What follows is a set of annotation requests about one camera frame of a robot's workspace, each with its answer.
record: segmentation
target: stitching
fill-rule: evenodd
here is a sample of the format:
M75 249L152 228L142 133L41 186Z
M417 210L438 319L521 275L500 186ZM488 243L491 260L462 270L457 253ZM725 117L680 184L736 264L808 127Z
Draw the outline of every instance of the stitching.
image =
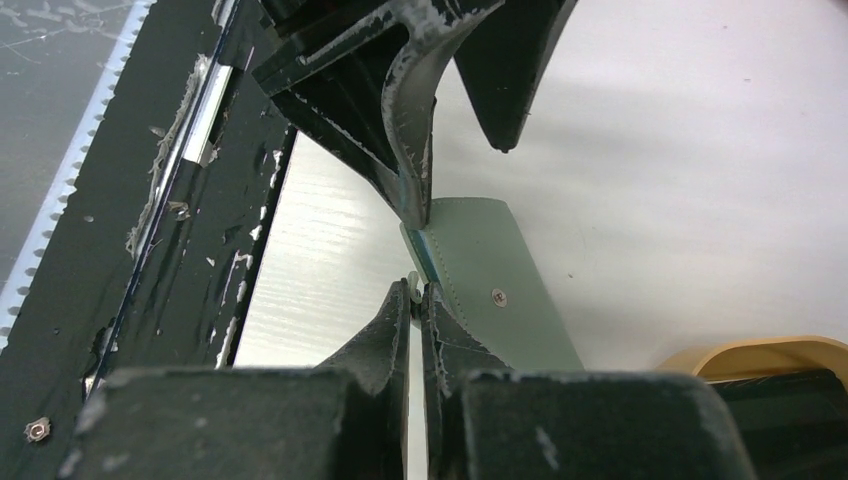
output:
M496 200L494 198L439 198L434 200L434 203L503 203L500 200ZM465 317L465 312L462 310L462 304L459 302L459 296L456 294L456 288L453 286L453 281L451 281L450 273L448 272L447 265L445 264L445 259L442 256L442 251L439 248L439 241L436 239L436 235L433 233L433 230L430 227L426 227L425 232L433 240L433 250L436 256L439 258L439 264L442 266L442 271L445 272L445 280L447 285L442 285L442 287L450 290L451 297L453 297L453 301L456 304L456 314L459 317L460 324L463 327L468 326L468 319Z
M442 251L439 249L439 241L436 240L436 236L433 234L432 230L427 228L426 232L433 240L433 250L436 252L436 256L439 257L439 263L442 265L442 271L445 272L445 280L448 283L447 287L450 290L454 303L456 304L456 314L459 316L459 320L462 322L462 325L468 326L468 320L465 318L465 313L462 311L462 305L459 303L459 296L456 294L456 289L453 286L453 281L450 279L450 273L448 272L447 265L445 264L445 259L442 256Z

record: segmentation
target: leather strap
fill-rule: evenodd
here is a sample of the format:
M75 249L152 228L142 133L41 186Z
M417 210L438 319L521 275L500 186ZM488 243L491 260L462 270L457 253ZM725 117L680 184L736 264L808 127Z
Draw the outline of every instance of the leather strap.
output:
M401 232L421 276L441 284L460 324L504 362L583 368L505 202L440 198L425 229Z

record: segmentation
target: white surface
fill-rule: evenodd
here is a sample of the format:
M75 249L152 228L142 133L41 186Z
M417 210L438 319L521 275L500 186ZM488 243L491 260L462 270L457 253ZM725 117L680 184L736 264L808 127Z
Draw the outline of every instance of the white surface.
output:
M588 368L848 342L848 2L585 0L509 155L452 67L437 96L435 196L509 203ZM388 207L305 138L278 212L239 365L319 362L412 266Z

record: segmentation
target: worn paint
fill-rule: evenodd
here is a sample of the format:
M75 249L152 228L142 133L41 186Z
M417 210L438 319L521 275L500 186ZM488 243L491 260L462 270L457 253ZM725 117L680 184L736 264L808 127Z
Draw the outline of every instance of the worn paint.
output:
M97 334L94 336L94 341L92 342L90 352L94 354L97 361L91 367L90 370L86 371L83 374L83 378L80 380L83 386L83 398L88 397L95 387L95 380L97 376L97 363L99 363L105 356L108 351L111 351L109 340L112 338L112 332L115 329L115 319L113 318L109 325L105 328L102 328Z
M383 5L370 14L363 17L361 20L353 24L350 28L342 32L340 35L335 37L333 40L327 42L326 45L319 48L315 51L315 53L309 56L298 57L298 63L301 65L309 65L310 63L319 61L323 59L323 57L327 56L330 52L335 50L337 47L345 43L348 39L354 37L359 34L362 30L373 27L376 24L381 24L383 29L375 29L375 33L372 35L365 37L363 42L367 42L373 38L379 36L384 29L391 27L392 25L397 23L396 17L392 15L391 9L389 5Z
M85 406L77 418L77 426L75 433L85 433L94 428L98 421L106 415L106 395L101 392L95 392L85 402Z
M253 255L251 255L249 253L245 253L244 255L242 255L239 252L236 252L235 257L233 257L233 264L241 262L241 261L244 262L244 266L248 270L250 270L250 268L253 267Z
M362 142L357 140L356 137L351 135L350 132L348 132L347 130L342 128L338 123L334 122L332 119L330 119L329 117L324 115L324 113L322 113L320 110L318 110L317 107L313 107L312 105L310 105L309 102L306 100L306 98L299 95L297 92L292 92L292 95L294 95L294 97L296 99L298 99L301 103L303 103L307 108L312 110L312 112L314 112L316 115L318 115L322 119L324 119L324 121L326 121L330 126L335 128L336 131L341 133L350 143L356 145L360 150L362 150L363 153L365 153L366 155L371 157L375 162L379 163L379 159L377 158L377 155L375 155L374 152L372 152L371 150L367 149L365 147L365 145L363 145Z
M0 15L5 15L5 16L9 17L9 20L12 21L12 25L14 25L16 27L26 28L26 27L29 26L29 24L27 24L26 22L24 22L23 20L18 18L18 17L21 16L20 13L12 10L9 7L0 6Z
M542 455L544 455L548 465L551 466L551 470L559 471L559 451L548 432L541 426L536 426L536 443L542 447Z
M445 368L445 361L442 357L442 347L443 343L439 341L439 328L436 326L435 322L429 322L430 332L433 335L433 358L435 360L435 369L436 369L436 385L438 385L439 390L442 392L442 395L445 398L450 396L450 386L448 385L448 371Z
M68 478L74 474L74 470L77 468L77 464L82 460L82 450L79 448L74 448L68 453L68 456L65 458L65 461L62 462L62 466L59 467L59 472L56 474L57 478Z
M242 280L239 282L239 289L236 293L236 303L241 303L244 300L244 294L247 293L247 282Z
M221 351L215 355L215 368L221 368L224 366L224 363L227 361L227 357L230 356L230 346L233 343L233 336L236 333L236 328L238 327L238 318L233 317L230 320L230 324L227 326L227 331L224 334L224 342L221 345Z
M257 225L253 230L250 231L250 237L253 241L259 240L259 234L262 233L262 225Z
M32 8L28 8L24 11L24 13L26 13L26 15L29 16L29 17L41 18L41 19L44 19L44 20L50 20L52 22L61 22L62 21L61 15L50 12L50 4L48 4L47 2L44 2L44 9L43 10L34 10Z
M168 202L168 210L174 212L178 222L191 217L191 213L189 212L190 207L186 202Z
M235 272L236 264L238 263L238 251L236 251L235 257L233 257L233 262L230 264L230 270L227 272L227 277L224 282L224 288L221 292L221 306L227 304L227 292L230 290L230 282L233 279L233 272Z
M196 99L197 108L193 120L186 133L185 142L182 147L182 158L199 164L202 167L209 165L214 146L210 143L212 126L219 116L227 118L225 110L220 112L227 85L232 77L233 68L210 62L206 78L203 80L203 89Z
M122 465L130 460L129 453L121 453L119 455L108 455L103 459L103 471L106 473L118 470Z
M282 158L282 152L279 150L274 150L272 152L272 157L274 158L274 174L271 175L271 188L274 188L274 185L277 183L277 174L280 173L280 159Z

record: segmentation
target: leather sample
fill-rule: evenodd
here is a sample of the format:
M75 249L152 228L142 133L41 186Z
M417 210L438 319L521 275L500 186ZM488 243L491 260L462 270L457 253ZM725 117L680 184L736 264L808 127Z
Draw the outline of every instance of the leather sample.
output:
M583 366L505 202L441 198L423 230L401 225L419 273L439 282L453 314L519 370Z

